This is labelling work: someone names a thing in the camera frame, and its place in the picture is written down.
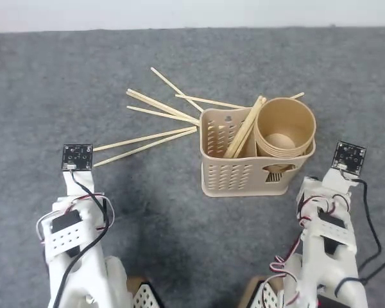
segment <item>cup rim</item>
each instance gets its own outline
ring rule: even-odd
[[[261,109],[259,110],[259,112],[257,114],[257,117],[255,118],[255,123],[254,123],[255,141],[257,142],[257,144],[259,144],[259,146],[261,146],[261,144],[264,143],[267,146],[267,148],[271,148],[271,150],[275,150],[278,152],[283,150],[282,148],[278,148],[278,147],[270,144],[267,140],[265,140],[265,138],[261,135],[261,132],[259,131],[259,127],[258,127],[258,118],[262,112],[262,109],[265,106],[267,106],[268,104],[270,104],[271,102],[281,100],[281,99],[286,99],[288,101],[293,101],[294,103],[298,103],[299,105],[303,106],[312,117],[312,120],[314,123],[314,130],[312,131],[311,137],[305,143],[303,143],[301,146],[299,146],[297,148],[290,149],[290,151],[284,151],[284,153],[297,153],[299,151],[303,151],[310,145],[311,141],[314,139],[315,132],[316,132],[316,120],[315,120],[314,113],[306,104],[302,103],[301,101],[298,101],[297,99],[293,99],[293,98],[273,98],[273,99],[270,99],[269,101],[265,102],[265,104],[263,104],[263,106],[261,107]]]

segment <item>basket hole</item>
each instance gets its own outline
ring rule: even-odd
[[[278,183],[281,181],[282,173],[272,173],[270,172],[265,180],[266,183]]]
[[[272,164],[263,167],[263,170],[269,171],[271,173],[281,173],[293,169],[296,169],[294,164]]]

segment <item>red wire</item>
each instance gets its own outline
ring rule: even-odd
[[[302,215],[302,209],[304,207],[305,204],[307,204],[308,202],[310,202],[312,199],[314,198],[325,198],[324,196],[311,196],[309,197],[308,199],[306,199],[302,204],[301,204],[301,207],[300,207],[300,210],[298,211],[299,215],[301,216]]]

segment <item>black cable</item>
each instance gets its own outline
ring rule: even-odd
[[[371,220],[371,217],[370,217],[370,211],[369,211],[369,207],[368,207],[368,200],[367,200],[367,196],[368,196],[368,184],[364,181],[364,180],[361,180],[360,178],[355,178],[355,179],[348,179],[348,178],[345,178],[347,180],[351,180],[353,182],[357,182],[357,183],[361,183],[364,185],[364,195],[363,195],[363,200],[364,200],[364,208],[365,208],[365,214],[366,214],[366,219],[368,220],[368,224],[371,228],[371,232],[372,232],[372,235],[373,235],[373,238],[375,239],[375,242],[377,243],[377,246],[378,246],[378,251],[373,254],[371,257],[367,258],[359,267],[358,267],[358,272],[360,272],[366,265],[368,265],[369,262],[371,262],[372,260],[376,259],[382,252],[382,245],[381,245],[381,242],[379,241],[378,239],[378,235],[373,227],[373,224],[372,224],[372,220]],[[385,262],[381,264],[381,266],[379,266],[375,271],[373,271],[371,274],[369,274],[367,277],[364,277],[364,278],[355,278],[355,277],[346,277],[344,278],[343,280],[341,280],[339,282],[339,284],[337,285],[337,287],[335,288],[334,290],[334,293],[335,293],[335,296],[338,296],[338,293],[339,293],[339,290],[341,289],[341,286],[347,282],[347,281],[356,281],[356,282],[360,282],[362,283],[364,286],[368,283],[369,280],[371,280],[374,276],[376,276],[380,271],[382,271],[383,269],[385,268]]]
[[[346,277],[344,278],[343,280],[341,280],[339,282],[339,284],[337,285],[337,287],[335,288],[335,296],[338,297],[338,292],[339,290],[341,289],[341,286],[347,282],[347,281],[357,281],[357,282],[360,282],[362,283],[364,286],[374,277],[376,276],[380,271],[382,271],[383,269],[385,268],[385,262],[381,264],[381,266],[379,266],[375,271],[373,271],[372,273],[370,273],[367,277],[365,278],[354,278],[354,277]]]
[[[104,222],[105,222],[105,228],[103,229],[103,231],[100,233],[100,235],[97,236],[97,238],[95,240],[93,240],[93,242],[91,242],[90,244],[88,244],[82,251],[79,252],[79,254],[71,261],[71,263],[68,265],[68,267],[65,269],[65,272],[63,274],[63,277],[62,277],[62,281],[60,283],[60,287],[58,287],[58,291],[57,291],[57,295],[56,295],[56,299],[54,301],[54,305],[53,305],[53,308],[58,308],[58,306],[60,305],[60,302],[61,302],[61,299],[62,299],[62,295],[63,295],[63,290],[64,290],[64,287],[65,287],[65,283],[67,282],[67,277],[68,275],[70,274],[70,271],[72,270],[73,266],[77,263],[77,261],[83,257],[84,253],[88,252],[91,248],[93,248],[98,242],[100,242],[100,240],[104,237],[104,235],[107,233],[108,231],[108,225],[110,224],[110,222],[108,221],[108,216],[107,216],[107,212],[104,210],[103,206],[100,204],[100,202],[97,200],[96,196],[90,191],[90,189],[88,189],[87,187],[85,187],[83,184],[77,182],[77,180],[74,178],[74,173],[73,171],[70,171],[71,172],[71,177],[73,178],[73,181],[75,184],[77,184],[78,186],[80,186],[92,199],[93,201],[96,203],[96,205],[99,207],[100,211],[103,213],[103,219],[104,219]]]
[[[335,288],[335,291],[334,291],[334,294],[335,294],[335,297],[338,297],[338,292],[339,290],[341,289],[342,285],[347,282],[347,281],[356,281],[356,282],[363,282],[363,279],[362,278],[354,278],[354,277],[346,277],[344,278],[343,280],[341,280],[339,282],[339,284],[337,285],[337,287]]]
[[[378,250],[375,254],[373,254],[371,257],[367,258],[359,267],[358,267],[358,273],[361,272],[368,263],[370,263],[372,260],[375,260],[381,253],[382,253],[382,245],[381,242],[378,239],[378,235],[375,231],[375,228],[373,227],[371,216],[370,216],[370,210],[368,207],[368,200],[367,200],[367,195],[368,195],[368,184],[364,181],[361,180],[360,178],[354,178],[351,181],[361,183],[364,185],[364,195],[363,195],[363,200],[364,200],[364,209],[365,209],[365,214],[366,214],[366,220],[368,221],[368,224],[370,226],[373,238],[375,239],[375,242],[377,243]]]
[[[332,199],[334,199],[334,197],[341,197],[344,199],[345,203],[346,203],[346,210],[349,212],[350,211],[350,205],[349,205],[349,202],[348,200],[342,195],[342,194],[335,194],[332,196]]]

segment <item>perforated plate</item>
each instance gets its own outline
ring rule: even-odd
[[[278,308],[278,297],[276,296],[274,290],[269,283],[261,284],[258,287],[257,294],[254,296],[254,299],[251,303],[250,308],[263,308],[261,303],[261,291],[264,287],[264,304],[267,308]]]
[[[75,223],[46,238],[46,258],[51,260],[56,255],[89,241],[92,241],[90,225],[86,221]]]
[[[313,219],[309,229],[313,235],[328,237],[329,239],[333,239],[334,241],[347,245],[355,253],[357,251],[355,235],[347,229],[321,219]]]
[[[133,299],[133,308],[160,308],[150,286],[142,284]]]

